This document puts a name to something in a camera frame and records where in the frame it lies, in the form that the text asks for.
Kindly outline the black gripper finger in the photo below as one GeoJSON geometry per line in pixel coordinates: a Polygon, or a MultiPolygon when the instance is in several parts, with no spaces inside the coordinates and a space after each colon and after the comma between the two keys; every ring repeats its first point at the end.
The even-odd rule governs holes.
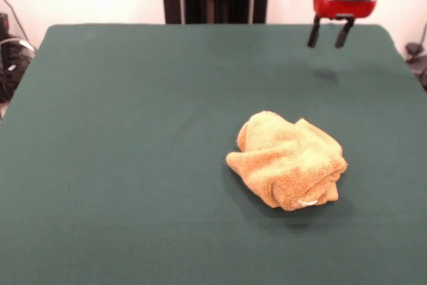
{"type": "Polygon", "coordinates": [[[347,40],[348,34],[354,26],[354,19],[347,19],[343,28],[340,30],[338,37],[335,42],[335,48],[343,48],[347,40]]]}
{"type": "Polygon", "coordinates": [[[308,39],[307,46],[310,48],[315,48],[318,40],[319,30],[320,30],[320,18],[318,16],[314,17],[314,22],[312,26],[312,30],[310,32],[310,36],[308,39]]]}

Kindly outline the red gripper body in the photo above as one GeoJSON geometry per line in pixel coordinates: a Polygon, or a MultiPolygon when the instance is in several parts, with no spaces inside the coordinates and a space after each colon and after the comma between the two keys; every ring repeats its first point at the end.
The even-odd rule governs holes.
{"type": "Polygon", "coordinates": [[[376,0],[314,0],[314,12],[319,19],[366,18],[375,6],[376,0]]]}

